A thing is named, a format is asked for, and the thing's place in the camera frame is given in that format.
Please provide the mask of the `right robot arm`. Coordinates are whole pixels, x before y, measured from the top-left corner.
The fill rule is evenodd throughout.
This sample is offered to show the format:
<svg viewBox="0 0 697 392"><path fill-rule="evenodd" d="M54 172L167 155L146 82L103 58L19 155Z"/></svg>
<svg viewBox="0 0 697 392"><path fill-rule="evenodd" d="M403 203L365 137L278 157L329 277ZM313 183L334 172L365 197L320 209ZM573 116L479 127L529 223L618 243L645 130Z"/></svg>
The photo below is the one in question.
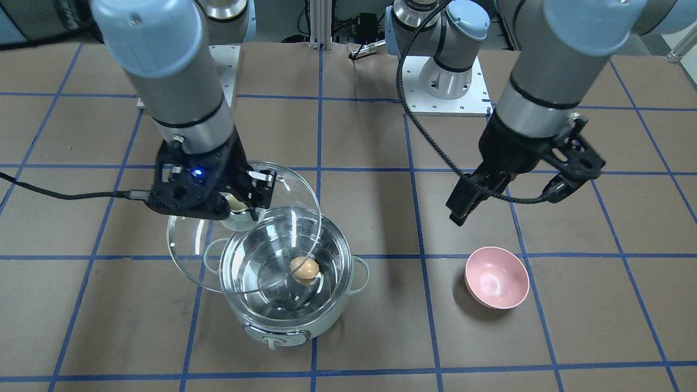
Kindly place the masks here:
<svg viewBox="0 0 697 392"><path fill-rule="evenodd" d="M248 163L211 45L252 34L250 1L3 1L2 51L99 42L124 70L162 135L151 189L62 194L57 199L140 200L162 215L225 220L269 208L271 172Z"/></svg>

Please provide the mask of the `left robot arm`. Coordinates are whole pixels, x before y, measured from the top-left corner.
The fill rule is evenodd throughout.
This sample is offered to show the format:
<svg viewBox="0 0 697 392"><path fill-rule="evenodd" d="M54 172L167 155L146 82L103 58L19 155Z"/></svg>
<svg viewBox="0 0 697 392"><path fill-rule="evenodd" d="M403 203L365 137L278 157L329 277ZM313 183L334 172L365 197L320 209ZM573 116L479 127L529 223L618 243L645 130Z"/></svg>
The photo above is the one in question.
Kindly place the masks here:
<svg viewBox="0 0 697 392"><path fill-rule="evenodd" d="M559 203L600 176L605 161L582 137L576 109L630 35L675 33L695 21L694 1L495 1L520 55L479 140L481 165L446 203L463 225L493 197L520 204ZM396 88L404 111L448 166L443 150L406 102L402 69L426 56L421 84L439 99L468 89L473 62L490 27L473 1L393 1L386 8L388 52L398 56Z"/></svg>

